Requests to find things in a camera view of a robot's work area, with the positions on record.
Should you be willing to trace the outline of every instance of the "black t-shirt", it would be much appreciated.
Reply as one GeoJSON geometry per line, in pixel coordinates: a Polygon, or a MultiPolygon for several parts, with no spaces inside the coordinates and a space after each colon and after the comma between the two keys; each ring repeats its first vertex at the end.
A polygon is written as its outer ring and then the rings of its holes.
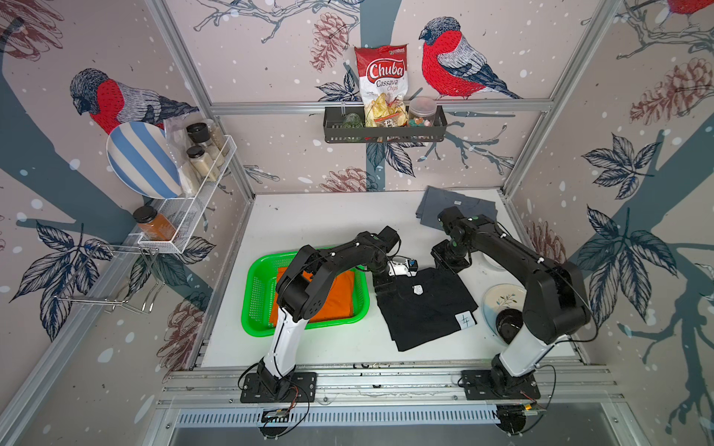
{"type": "Polygon", "coordinates": [[[458,275],[426,268],[394,281],[396,291],[378,293],[377,305],[400,352],[476,324],[478,305],[458,275]]]}

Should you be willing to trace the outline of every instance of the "black metal basket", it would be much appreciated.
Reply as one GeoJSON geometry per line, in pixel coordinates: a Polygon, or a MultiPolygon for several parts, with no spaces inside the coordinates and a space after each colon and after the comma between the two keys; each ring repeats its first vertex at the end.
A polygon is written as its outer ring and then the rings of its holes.
{"type": "MultiPolygon", "coordinates": [[[[357,113],[364,122],[364,107],[345,107],[345,114],[357,113]]],[[[325,107],[325,142],[327,143],[431,143],[444,140],[446,116],[439,106],[431,127],[342,128],[341,107],[325,107]]]]}

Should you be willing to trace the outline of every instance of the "white tag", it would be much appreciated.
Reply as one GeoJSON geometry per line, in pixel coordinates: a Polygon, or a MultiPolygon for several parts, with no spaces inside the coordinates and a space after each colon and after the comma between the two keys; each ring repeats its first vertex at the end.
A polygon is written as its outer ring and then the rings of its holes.
{"type": "Polygon", "coordinates": [[[464,330],[466,328],[473,327],[474,325],[476,325],[476,321],[473,319],[473,315],[471,314],[471,311],[464,311],[463,313],[454,315],[454,317],[458,321],[458,324],[461,326],[461,330],[464,330]]]}

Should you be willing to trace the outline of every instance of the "folded t-shirt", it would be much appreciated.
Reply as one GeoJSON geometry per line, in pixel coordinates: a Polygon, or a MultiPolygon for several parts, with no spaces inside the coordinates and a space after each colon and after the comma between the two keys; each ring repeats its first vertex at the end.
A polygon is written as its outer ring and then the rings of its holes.
{"type": "Polygon", "coordinates": [[[496,221],[496,204],[493,201],[467,197],[462,193],[445,189],[427,187],[416,209],[416,217],[421,218],[421,224],[441,230],[438,216],[446,208],[456,206],[464,217],[475,217],[483,214],[496,221]]]}
{"type": "MultiPolygon", "coordinates": [[[[278,268],[278,281],[283,277],[283,274],[288,268],[278,268]]],[[[312,274],[303,271],[303,276],[312,281],[312,274]]],[[[325,320],[346,319],[354,316],[354,305],[352,302],[352,292],[355,288],[355,273],[354,271],[345,271],[335,277],[332,282],[332,288],[327,295],[325,305],[318,311],[316,315],[310,319],[310,322],[323,322],[325,320]]],[[[278,322],[278,293],[275,293],[273,308],[268,319],[271,325],[278,322]]]]}
{"type": "Polygon", "coordinates": [[[394,281],[396,290],[378,293],[377,305],[400,352],[476,324],[478,305],[458,275],[426,268],[394,281]]]}

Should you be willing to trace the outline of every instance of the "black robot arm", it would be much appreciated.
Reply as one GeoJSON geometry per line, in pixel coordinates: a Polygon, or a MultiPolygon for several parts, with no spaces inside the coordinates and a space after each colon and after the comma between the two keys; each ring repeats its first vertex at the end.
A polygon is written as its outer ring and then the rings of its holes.
{"type": "Polygon", "coordinates": [[[525,247],[488,217],[465,218],[452,207],[439,214],[439,221],[450,240],[432,248],[437,268],[458,273],[471,265],[465,256],[481,251],[526,288],[523,327],[492,362],[493,385],[504,395],[508,388],[530,379],[536,363],[557,340],[590,321],[583,275],[571,262],[561,265],[525,247]]]}
{"type": "Polygon", "coordinates": [[[376,277],[387,275],[387,253],[398,240],[397,232],[386,226],[379,234],[362,232],[334,248],[300,248],[276,285],[278,322],[271,348],[258,363],[261,382],[275,399],[283,399],[290,389],[302,332],[325,304],[335,278],[357,265],[376,277]],[[303,273],[312,274],[312,281],[303,273]]]}

